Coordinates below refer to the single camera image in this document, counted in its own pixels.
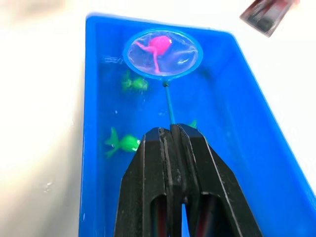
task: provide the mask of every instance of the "white table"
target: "white table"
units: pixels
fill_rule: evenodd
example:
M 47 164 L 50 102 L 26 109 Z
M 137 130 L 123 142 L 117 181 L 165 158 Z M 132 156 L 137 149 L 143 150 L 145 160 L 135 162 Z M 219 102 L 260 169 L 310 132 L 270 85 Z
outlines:
M 78 234 L 84 24 L 94 9 L 232 32 L 316 192 L 315 1 L 290 11 L 269 39 L 239 20 L 251 0 L 103 2 L 67 1 L 14 23 L 17 3 L 7 11 L 0 2 L 1 237 Z

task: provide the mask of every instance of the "packaging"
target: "packaging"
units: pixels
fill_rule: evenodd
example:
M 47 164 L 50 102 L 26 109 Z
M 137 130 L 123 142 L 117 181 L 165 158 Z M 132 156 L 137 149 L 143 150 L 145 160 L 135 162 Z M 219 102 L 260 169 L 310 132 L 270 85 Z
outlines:
M 256 0 L 240 18 L 270 37 L 294 2 L 293 0 Z

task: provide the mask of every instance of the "pink toy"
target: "pink toy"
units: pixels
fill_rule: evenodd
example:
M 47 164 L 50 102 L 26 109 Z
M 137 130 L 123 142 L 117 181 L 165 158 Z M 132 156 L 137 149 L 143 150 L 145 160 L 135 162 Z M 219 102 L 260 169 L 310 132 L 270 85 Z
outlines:
M 157 36 L 149 41 L 148 46 L 135 42 L 142 50 L 152 53 L 154 57 L 155 73 L 160 73 L 157 56 L 163 55 L 170 47 L 172 40 L 167 36 Z

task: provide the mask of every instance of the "green fish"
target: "green fish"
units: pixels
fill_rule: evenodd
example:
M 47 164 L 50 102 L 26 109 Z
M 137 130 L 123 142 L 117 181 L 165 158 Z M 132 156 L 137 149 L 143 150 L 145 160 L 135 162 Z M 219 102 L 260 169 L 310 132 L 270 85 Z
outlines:
M 105 141 L 105 144 L 113 147 L 112 150 L 105 152 L 107 158 L 110 158 L 115 152 L 118 151 L 118 149 L 122 149 L 126 152 L 137 151 L 140 140 L 131 135 L 126 135 L 121 140 L 119 140 L 117 131 L 115 128 L 111 127 L 111 137 Z
M 197 128 L 197 120 L 196 120 L 196 119 L 193 120 L 193 122 L 191 122 L 191 123 L 189 124 L 189 126 L 192 127 L 192 128 Z
M 129 76 L 129 70 L 127 70 L 126 75 L 122 80 L 122 88 L 123 91 L 127 91 L 128 89 L 146 91 L 148 89 L 148 82 L 142 77 L 137 77 L 134 80 L 131 79 Z

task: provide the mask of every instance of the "water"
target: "water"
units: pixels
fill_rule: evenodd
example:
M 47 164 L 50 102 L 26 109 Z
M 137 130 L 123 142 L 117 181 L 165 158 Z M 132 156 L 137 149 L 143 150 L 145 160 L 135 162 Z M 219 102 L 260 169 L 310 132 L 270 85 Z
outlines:
M 121 57 L 125 43 L 150 27 L 156 25 L 107 17 L 87 22 L 82 237 L 113 236 L 120 181 L 133 153 L 119 150 L 105 157 L 111 127 L 119 138 L 138 139 L 153 127 L 169 128 L 161 81 L 146 79 L 149 87 L 143 92 L 121 87 L 128 70 Z M 197 120 L 198 130 L 236 175 L 264 236 L 316 236 L 315 197 L 234 38 L 180 30 L 199 41 L 204 58 L 195 71 L 170 82 L 176 122 Z

